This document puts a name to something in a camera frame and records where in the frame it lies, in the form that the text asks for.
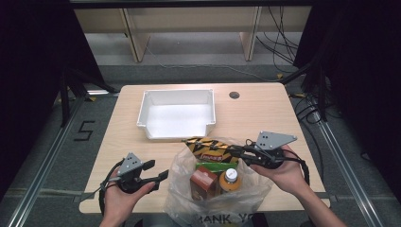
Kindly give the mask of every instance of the cardboard box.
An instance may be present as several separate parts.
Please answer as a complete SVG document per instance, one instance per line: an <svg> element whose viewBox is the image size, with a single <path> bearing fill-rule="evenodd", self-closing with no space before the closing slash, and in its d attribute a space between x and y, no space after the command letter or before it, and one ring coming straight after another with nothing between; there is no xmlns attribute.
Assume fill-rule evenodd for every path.
<svg viewBox="0 0 401 227"><path fill-rule="evenodd" d="M194 201L206 201L215 197L217 192L218 175L204 166L200 166L192 174L191 196Z"/></svg>

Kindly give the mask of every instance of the gray floor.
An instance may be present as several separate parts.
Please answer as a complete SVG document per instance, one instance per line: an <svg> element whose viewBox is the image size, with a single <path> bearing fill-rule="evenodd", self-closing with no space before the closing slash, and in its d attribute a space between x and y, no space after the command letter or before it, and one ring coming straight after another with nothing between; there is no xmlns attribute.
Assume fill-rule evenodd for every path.
<svg viewBox="0 0 401 227"><path fill-rule="evenodd" d="M264 34L258 35L261 40ZM300 33L289 33L288 37L295 43L299 42ZM242 46L237 33L176 33L176 34L154 34L148 43L148 51L143 62L133 62L129 43L123 34L89 34L88 41L93 49L97 63L104 74L105 79L115 86L130 83L130 80L143 81L135 75L127 75L125 78L117 76L114 66L126 66L127 71L133 66L146 74L146 66L160 66L160 74L163 74L166 65L180 66L175 68L177 74L190 74L188 65L202 65L210 67L214 71L227 71L227 74L248 75L253 79L264 77L263 72L254 71L260 65L288 66L288 63L280 60L266 50L261 44L256 43L253 60L244 61ZM270 71L270 77L280 71ZM287 86L289 93L300 92L300 83L303 78L291 82ZM101 221L101 216L83 215L78 210L77 197L84 189L86 181L92 169L102 136L107 129L108 117L112 114L113 105L117 97L98 97L96 101L85 101L79 108L77 116L71 126L71 130L65 138L64 147L58 154L55 163L46 176L41 193L35 201L25 221L25 226L94 226ZM295 107L300 101L293 98L291 102ZM301 101L295 110L300 111L307 106ZM401 223L401 205L394 198L391 190L385 184L377 169L369 162L360 157L363 151L358 144L357 137L353 135L352 129L348 127L344 119L340 118L340 112L336 107L328 110L328 125L335 134L337 142L346 154L361 187L373 203L377 215L383 226L399 226ZM74 142L80 138L77 133L83 120L94 120L86 130L93 130L92 139L88 142ZM30 186L36 172L46 153L50 150L53 140L60 130L61 105L55 101L54 111L49 118L40 139L34 149L30 152L23 167L21 168L8 194L0 204L0 226L7 226L9 219L24 196L26 189ZM338 164L333 159L332 151L327 145L319 124L308 124L313 137L316 138L321 148L320 154L316 144L313 143L312 135L303 127L309 148L315 159L315 163L323 178L326 191L332 198L333 211L343 219L349 226L368 226L363 212L361 212L349 185L344 180ZM265 214L270 226L300 226L307 221L303 211L293 212L269 212ZM127 226L133 226L139 217L131 217Z"/></svg>

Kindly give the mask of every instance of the black cable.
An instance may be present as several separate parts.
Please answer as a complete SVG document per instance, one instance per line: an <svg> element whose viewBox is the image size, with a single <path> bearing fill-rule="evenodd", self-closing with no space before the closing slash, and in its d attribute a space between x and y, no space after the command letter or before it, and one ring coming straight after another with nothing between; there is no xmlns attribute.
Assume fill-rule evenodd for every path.
<svg viewBox="0 0 401 227"><path fill-rule="evenodd" d="M270 16L271 16L271 18L273 19L273 21L274 21L274 23L275 23L275 25L276 25L276 27L277 27L277 29L278 29L278 32L282 35L282 37L283 37L285 40L287 40L289 43L298 46L297 44L293 43L291 40L287 39L287 37L286 37L286 35L284 34L284 32L282 32L281 28L277 25L277 21L275 20L275 18L274 18L274 16L273 16L273 13L271 12L270 7L268 7L268 9L269 9L269 12L270 12ZM282 11L282 7L280 7L280 16L281 16L281 20L283 20L283 12L284 12L284 10Z"/></svg>
<svg viewBox="0 0 401 227"><path fill-rule="evenodd" d="M256 36L256 39L257 39L265 48L267 48L270 52L272 52L273 54L278 55L278 57L280 57L281 59L283 59L283 60L286 61L287 63L293 64L292 60L291 60L289 57L285 56L283 53L280 53L279 51L277 51L277 50L271 48L270 46L268 46L267 44L263 43L263 42L259 39L259 37Z"/></svg>
<svg viewBox="0 0 401 227"><path fill-rule="evenodd" d="M266 37L266 39L267 39L268 41L270 41L270 42L272 42L272 43L276 43L276 41L272 40L271 38L268 37L268 35L266 35L266 32L263 32L263 34L265 35L265 37ZM289 48L298 50L298 47L297 47L297 46L286 45L286 44L282 44L282 43L278 43L278 42L277 42L277 44L282 45L282 46L288 46Z"/></svg>
<svg viewBox="0 0 401 227"><path fill-rule="evenodd" d="M323 165L323 155L321 147L319 146L317 139L315 138L315 136L312 133L312 130L307 126L307 124L304 121L300 121L300 123L303 124L305 129L309 132L310 136L312 137L313 143L315 143L316 149L318 150L319 162L321 164L322 182L324 183L324 165Z"/></svg>

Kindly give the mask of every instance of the clear plastic bag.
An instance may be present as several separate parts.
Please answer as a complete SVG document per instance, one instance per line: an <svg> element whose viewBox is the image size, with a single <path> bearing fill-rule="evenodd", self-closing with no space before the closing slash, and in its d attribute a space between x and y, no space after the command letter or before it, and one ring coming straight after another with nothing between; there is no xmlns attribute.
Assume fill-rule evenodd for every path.
<svg viewBox="0 0 401 227"><path fill-rule="evenodd" d="M208 201L194 201L191 198L190 178L196 162L191 150L185 147L175 156L168 173L165 212L181 226L243 226L257 211L273 185L270 179L260 176L239 160L237 171L242 185L237 191L218 195Z"/></svg>

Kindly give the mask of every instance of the wooden table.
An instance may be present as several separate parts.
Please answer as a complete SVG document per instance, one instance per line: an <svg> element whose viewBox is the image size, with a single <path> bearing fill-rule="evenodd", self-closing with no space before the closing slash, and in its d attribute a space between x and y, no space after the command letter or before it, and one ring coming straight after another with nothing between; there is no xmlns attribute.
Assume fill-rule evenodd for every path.
<svg viewBox="0 0 401 227"><path fill-rule="evenodd" d="M125 158L129 152L133 152L143 162L156 160L154 168L142 172L142 178L149 178L169 169L174 156L185 148L185 144L180 140L149 140L145 132L136 126L144 91L159 89L213 89L217 123L209 137L229 137L245 143L246 139L255 141L260 131L296 135L298 140L289 145L306 160L312 189L315 192L325 192L285 87L281 83L215 83L123 87L86 186L86 193L98 189L113 165ZM238 92L240 97L230 98L231 92ZM163 213L168 184L168 179L161 182L159 190L141 199L133 212ZM85 214L100 213L97 199L98 193L94 199L82 202L79 210ZM281 191L275 185L258 211L302 209L295 197Z"/></svg>

